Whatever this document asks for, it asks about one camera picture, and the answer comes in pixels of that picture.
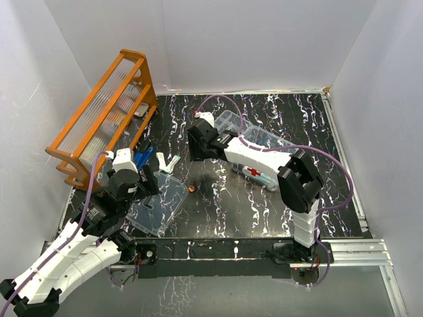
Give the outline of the white bandage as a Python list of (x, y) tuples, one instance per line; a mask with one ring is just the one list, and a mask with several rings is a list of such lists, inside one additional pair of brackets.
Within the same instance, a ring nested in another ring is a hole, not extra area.
[(166, 170), (167, 164), (164, 158), (164, 154), (162, 152), (156, 152), (156, 157), (159, 163), (159, 170)]
[(178, 155), (175, 155), (171, 161), (166, 165), (165, 169), (163, 170), (164, 172), (166, 172), (167, 174), (172, 174), (173, 170), (176, 166), (176, 164), (179, 162), (180, 157)]

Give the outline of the clear compartment organizer tray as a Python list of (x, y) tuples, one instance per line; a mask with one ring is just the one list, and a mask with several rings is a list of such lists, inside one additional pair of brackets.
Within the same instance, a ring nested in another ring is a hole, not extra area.
[(241, 127), (241, 117), (230, 110), (224, 110), (214, 120), (214, 127), (217, 129), (218, 133), (222, 133), (225, 130), (234, 132), (240, 130), (241, 134), (246, 138), (252, 135), (253, 128), (250, 128), (251, 125), (250, 121), (244, 120), (244, 127)]

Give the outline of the clear medicine kit box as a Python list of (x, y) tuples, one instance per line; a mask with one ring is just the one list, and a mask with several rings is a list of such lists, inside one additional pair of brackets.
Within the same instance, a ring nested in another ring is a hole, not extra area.
[(274, 192), (279, 189), (278, 168), (285, 166), (296, 150), (293, 143), (251, 125), (229, 142), (225, 156), (236, 165), (235, 170)]

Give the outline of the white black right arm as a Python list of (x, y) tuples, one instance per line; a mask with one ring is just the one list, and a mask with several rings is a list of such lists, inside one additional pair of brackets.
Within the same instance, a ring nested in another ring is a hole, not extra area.
[(294, 153), (272, 150), (225, 130), (219, 133), (198, 118), (188, 128), (190, 160), (220, 159), (242, 164), (251, 176), (266, 175), (277, 181), (284, 205), (293, 215), (293, 244), (279, 259), (310, 262), (317, 256), (319, 196), (323, 186), (311, 157), (297, 149)]

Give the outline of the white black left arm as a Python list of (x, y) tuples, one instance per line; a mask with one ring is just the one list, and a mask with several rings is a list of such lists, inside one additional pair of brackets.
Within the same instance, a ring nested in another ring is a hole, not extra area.
[(159, 192), (149, 165), (108, 172), (107, 185), (87, 193), (82, 212), (70, 219), (47, 250), (21, 275), (1, 282), (1, 295), (17, 316), (53, 316), (77, 287), (116, 262), (135, 259), (135, 240), (115, 225), (131, 206)]

